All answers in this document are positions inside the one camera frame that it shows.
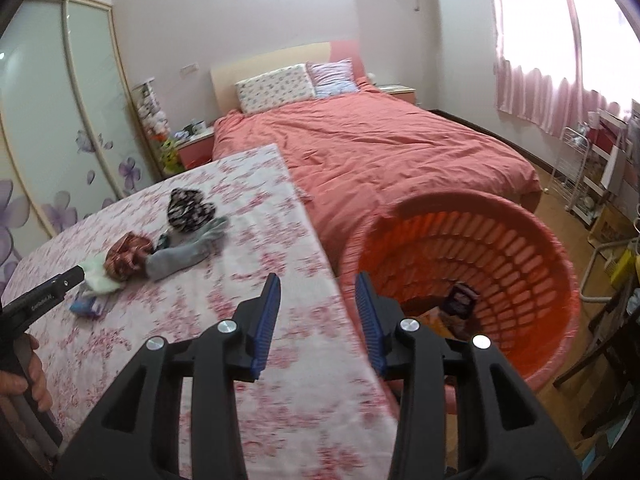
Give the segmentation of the left human hand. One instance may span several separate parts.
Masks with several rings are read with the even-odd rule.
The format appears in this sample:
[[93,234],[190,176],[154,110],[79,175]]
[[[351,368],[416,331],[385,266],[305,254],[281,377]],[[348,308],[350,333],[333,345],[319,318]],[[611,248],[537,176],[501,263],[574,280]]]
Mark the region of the left human hand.
[[29,344],[32,349],[32,355],[27,367],[28,376],[32,382],[22,376],[11,374],[2,370],[0,372],[0,393],[2,396],[19,396],[30,389],[32,398],[37,402],[40,412],[49,411],[52,408],[52,396],[48,390],[47,377],[44,374],[42,362],[36,353],[39,348],[39,341],[32,335],[29,335]]

